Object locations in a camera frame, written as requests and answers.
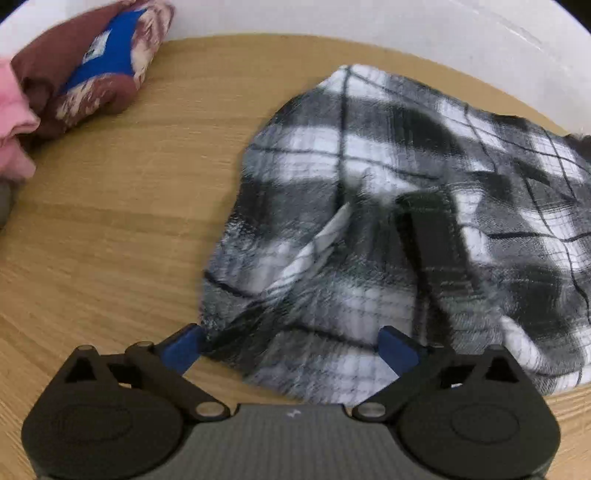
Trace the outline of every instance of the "plaid shirt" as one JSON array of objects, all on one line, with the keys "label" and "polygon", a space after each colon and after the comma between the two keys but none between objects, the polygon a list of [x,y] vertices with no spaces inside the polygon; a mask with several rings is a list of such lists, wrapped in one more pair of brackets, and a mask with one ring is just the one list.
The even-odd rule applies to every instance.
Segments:
[{"label": "plaid shirt", "polygon": [[505,345],[542,394],[591,381],[591,165],[572,138],[343,66],[243,157],[204,276],[209,355],[307,401],[396,375],[383,325]]}]

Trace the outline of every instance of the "flannel fabric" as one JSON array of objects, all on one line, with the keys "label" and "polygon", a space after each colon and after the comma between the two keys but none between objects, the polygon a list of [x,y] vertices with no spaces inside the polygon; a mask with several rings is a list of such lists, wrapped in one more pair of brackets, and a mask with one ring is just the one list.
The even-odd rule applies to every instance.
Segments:
[{"label": "flannel fabric", "polygon": [[375,353],[393,325],[460,353],[502,343],[542,394],[589,382],[590,174],[527,120],[343,66],[244,153],[204,275],[209,355],[355,404],[396,379]]}]

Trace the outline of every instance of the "folded garment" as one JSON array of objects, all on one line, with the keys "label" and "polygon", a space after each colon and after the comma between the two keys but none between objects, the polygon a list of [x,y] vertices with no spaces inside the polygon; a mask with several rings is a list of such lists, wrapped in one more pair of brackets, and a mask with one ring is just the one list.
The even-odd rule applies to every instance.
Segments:
[{"label": "folded garment", "polygon": [[85,12],[42,33],[14,56],[12,68],[37,115],[43,119],[47,102],[82,63],[95,37],[133,3],[125,0]]},{"label": "folded garment", "polygon": [[591,158],[522,118],[343,66],[243,157],[204,275],[207,350],[248,381],[353,404],[393,325],[505,345],[543,394],[591,381]]},{"label": "folded garment", "polygon": [[0,177],[28,179],[35,164],[22,150],[16,135],[33,132],[39,119],[29,110],[9,59],[0,58]]},{"label": "folded garment", "polygon": [[138,1],[117,15],[86,52],[82,65],[46,108],[41,135],[54,138],[97,111],[120,113],[135,99],[168,32],[174,8]]}]

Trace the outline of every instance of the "wooden table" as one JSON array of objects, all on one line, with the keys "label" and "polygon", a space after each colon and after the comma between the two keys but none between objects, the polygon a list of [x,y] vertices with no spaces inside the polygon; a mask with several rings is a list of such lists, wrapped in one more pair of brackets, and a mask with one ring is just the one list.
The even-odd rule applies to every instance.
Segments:
[{"label": "wooden table", "polygon": [[[32,477],[21,423],[76,345],[119,352],[198,320],[200,272],[232,207],[241,151],[284,102],[345,63],[563,133],[478,80],[395,51],[279,35],[166,44],[131,108],[36,153],[0,234],[0,479]],[[285,401],[207,359],[187,376],[229,404]],[[563,430],[549,478],[589,478],[591,388],[548,402]]]}]

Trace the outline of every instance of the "metal screw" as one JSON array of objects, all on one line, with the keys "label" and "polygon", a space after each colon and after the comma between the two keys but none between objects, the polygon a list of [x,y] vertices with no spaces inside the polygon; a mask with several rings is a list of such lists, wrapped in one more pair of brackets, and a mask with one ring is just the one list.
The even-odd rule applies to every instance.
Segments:
[{"label": "metal screw", "polygon": [[357,407],[357,413],[366,419],[378,419],[386,415],[386,407],[377,402],[362,403]]},{"label": "metal screw", "polygon": [[150,348],[151,346],[154,346],[154,344],[148,340],[144,340],[142,342],[136,343],[135,346],[139,346],[141,348]]},{"label": "metal screw", "polygon": [[212,418],[219,417],[224,412],[223,405],[214,401],[204,401],[197,405],[195,411],[202,417]]}]

